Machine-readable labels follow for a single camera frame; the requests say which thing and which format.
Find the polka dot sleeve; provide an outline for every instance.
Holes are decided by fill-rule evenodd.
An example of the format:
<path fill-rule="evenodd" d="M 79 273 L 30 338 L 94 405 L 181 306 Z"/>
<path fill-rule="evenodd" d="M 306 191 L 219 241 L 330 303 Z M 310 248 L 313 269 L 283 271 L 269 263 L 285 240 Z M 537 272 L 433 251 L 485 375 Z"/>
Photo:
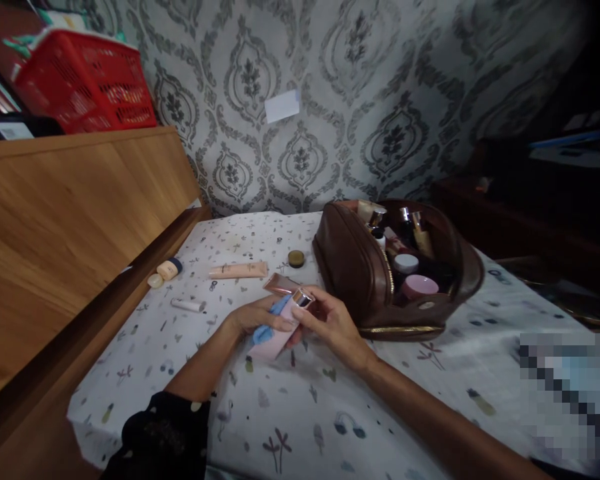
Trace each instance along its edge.
<path fill-rule="evenodd" d="M 129 418 L 122 447 L 101 479 L 200 479 L 207 466 L 210 403 L 158 392 L 146 410 Z"/>

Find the forearm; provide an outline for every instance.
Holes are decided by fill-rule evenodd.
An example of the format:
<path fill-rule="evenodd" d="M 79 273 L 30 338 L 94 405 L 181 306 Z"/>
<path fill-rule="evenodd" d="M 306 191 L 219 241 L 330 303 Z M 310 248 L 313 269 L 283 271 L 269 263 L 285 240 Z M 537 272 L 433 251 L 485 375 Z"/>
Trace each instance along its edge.
<path fill-rule="evenodd" d="M 165 391 L 190 401 L 208 400 L 242 337 L 242 332 L 226 318 L 211 338 L 176 373 Z"/>
<path fill-rule="evenodd" d="M 551 480 L 386 362 L 370 360 L 359 373 L 454 478 Z"/>

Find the brown leather cosmetic bag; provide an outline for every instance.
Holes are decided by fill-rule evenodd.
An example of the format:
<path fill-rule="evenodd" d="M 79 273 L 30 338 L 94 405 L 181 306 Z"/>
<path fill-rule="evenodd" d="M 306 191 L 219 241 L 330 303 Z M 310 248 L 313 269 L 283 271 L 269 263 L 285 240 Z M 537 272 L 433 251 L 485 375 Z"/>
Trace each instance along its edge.
<path fill-rule="evenodd" d="M 387 209 L 388 225 L 394 231 L 398 231 L 395 226 L 401 207 L 422 212 L 436 259 L 457 272 L 449 294 L 435 293 L 404 307 L 394 306 L 387 256 L 356 213 L 357 204 L 344 201 L 325 205 L 313 252 L 326 290 L 345 303 L 365 338 L 422 341 L 440 335 L 447 318 L 480 288 L 485 274 L 482 261 L 440 210 L 408 200 L 379 202 Z"/>

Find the person's right hand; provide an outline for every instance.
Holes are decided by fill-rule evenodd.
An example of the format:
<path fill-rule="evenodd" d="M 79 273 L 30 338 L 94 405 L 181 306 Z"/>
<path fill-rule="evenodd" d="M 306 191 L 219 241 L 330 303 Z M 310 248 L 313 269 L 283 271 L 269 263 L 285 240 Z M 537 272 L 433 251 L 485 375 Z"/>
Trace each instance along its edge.
<path fill-rule="evenodd" d="M 342 363 L 359 373 L 376 356 L 358 333 L 345 304 L 315 285 L 302 288 L 315 297 L 325 318 L 318 320 L 297 307 L 291 311 L 294 318 L 322 338 Z"/>

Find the peach tube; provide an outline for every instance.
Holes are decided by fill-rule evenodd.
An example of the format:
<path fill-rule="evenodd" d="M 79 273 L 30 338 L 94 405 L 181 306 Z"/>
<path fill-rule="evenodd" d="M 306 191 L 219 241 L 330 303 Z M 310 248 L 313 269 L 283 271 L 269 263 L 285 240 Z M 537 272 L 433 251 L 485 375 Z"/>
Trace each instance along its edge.
<path fill-rule="evenodd" d="M 261 278 L 268 274 L 267 262 L 232 263 L 212 268 L 209 271 L 209 278 Z"/>
<path fill-rule="evenodd" d="M 285 295 L 290 295 L 291 293 L 295 292 L 301 286 L 302 285 L 299 283 L 296 283 L 290 278 L 284 277 L 276 272 L 269 280 L 267 280 L 263 288 L 264 290 L 268 290 L 276 295 L 284 297 Z"/>

